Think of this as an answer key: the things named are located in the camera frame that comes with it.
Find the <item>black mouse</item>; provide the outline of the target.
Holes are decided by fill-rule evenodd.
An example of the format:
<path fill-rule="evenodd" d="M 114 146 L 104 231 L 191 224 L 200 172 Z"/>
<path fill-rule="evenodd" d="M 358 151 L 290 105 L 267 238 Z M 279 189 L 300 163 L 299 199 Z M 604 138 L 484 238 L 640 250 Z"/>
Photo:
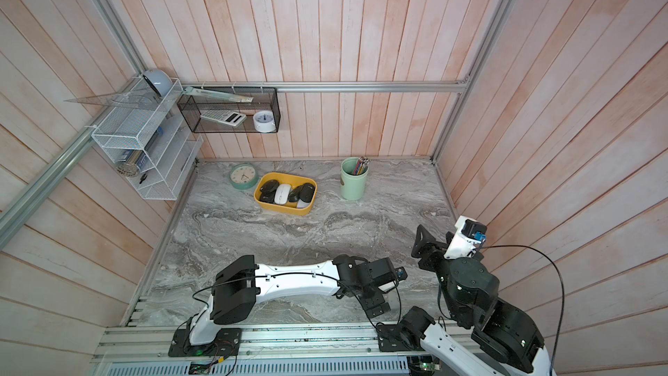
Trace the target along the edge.
<path fill-rule="evenodd" d="M 304 203 L 304 204 L 311 203 L 311 201 L 313 200 L 315 191 L 316 191 L 316 187 L 314 186 L 314 184 L 305 183 L 302 186 L 300 186 L 299 202 Z"/>
<path fill-rule="evenodd" d="M 297 203 L 300 200 L 300 194 L 303 186 L 297 186 L 291 190 L 288 196 L 289 203 Z"/>
<path fill-rule="evenodd" d="M 276 179 L 266 181 L 260 187 L 259 201 L 266 204 L 273 204 L 280 183 Z"/>

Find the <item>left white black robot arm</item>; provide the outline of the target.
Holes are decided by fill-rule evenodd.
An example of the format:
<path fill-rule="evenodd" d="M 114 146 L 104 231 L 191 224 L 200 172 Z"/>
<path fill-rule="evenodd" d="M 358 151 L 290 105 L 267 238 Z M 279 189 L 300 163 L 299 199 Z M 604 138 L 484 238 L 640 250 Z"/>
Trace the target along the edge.
<path fill-rule="evenodd" d="M 391 311 L 385 295 L 398 288 L 408 273 L 390 259 L 339 255 L 334 259 L 302 266 L 259 264 L 252 255 L 235 260 L 205 288 L 209 298 L 204 309 L 186 322 L 181 345 L 211 346 L 220 330 L 246 320 L 255 305 L 293 296 L 329 296 L 356 299 L 369 319 Z"/>

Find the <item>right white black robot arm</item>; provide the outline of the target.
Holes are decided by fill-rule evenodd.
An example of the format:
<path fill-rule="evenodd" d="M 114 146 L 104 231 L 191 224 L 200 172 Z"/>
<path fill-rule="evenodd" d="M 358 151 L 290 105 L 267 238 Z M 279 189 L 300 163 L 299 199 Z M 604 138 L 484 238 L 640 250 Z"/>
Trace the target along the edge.
<path fill-rule="evenodd" d="M 412 257 L 420 269 L 435 273 L 451 319 L 471 331 L 472 340 L 508 374 L 553 375 L 554 365 L 536 323 L 499 297 L 499 279 L 482 262 L 486 230 L 485 225 L 462 217 L 457 230 L 439 241 L 418 226 Z M 497 374 L 420 307 L 412 307 L 391 334 L 400 346 L 421 348 L 458 375 Z"/>

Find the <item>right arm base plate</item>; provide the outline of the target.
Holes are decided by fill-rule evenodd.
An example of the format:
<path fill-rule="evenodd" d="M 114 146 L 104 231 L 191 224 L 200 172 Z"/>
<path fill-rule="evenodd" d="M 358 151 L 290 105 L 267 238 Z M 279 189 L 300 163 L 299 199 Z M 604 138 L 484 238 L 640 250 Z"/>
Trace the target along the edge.
<path fill-rule="evenodd" d="M 376 325 L 377 343 L 383 353 L 422 351 L 419 337 L 403 324 Z"/>

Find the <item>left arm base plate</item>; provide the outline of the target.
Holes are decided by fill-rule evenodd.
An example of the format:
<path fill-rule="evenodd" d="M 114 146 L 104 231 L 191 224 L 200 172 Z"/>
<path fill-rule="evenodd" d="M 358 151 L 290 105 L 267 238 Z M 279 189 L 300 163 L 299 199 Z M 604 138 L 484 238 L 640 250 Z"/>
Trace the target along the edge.
<path fill-rule="evenodd" d="M 216 334 L 212 342 L 203 345 L 193 345 L 190 342 L 188 331 L 185 328 L 180 328 L 173 335 L 168 356 L 174 358 L 227 358 L 236 356 L 239 352 L 241 335 L 241 328 L 223 328 Z"/>

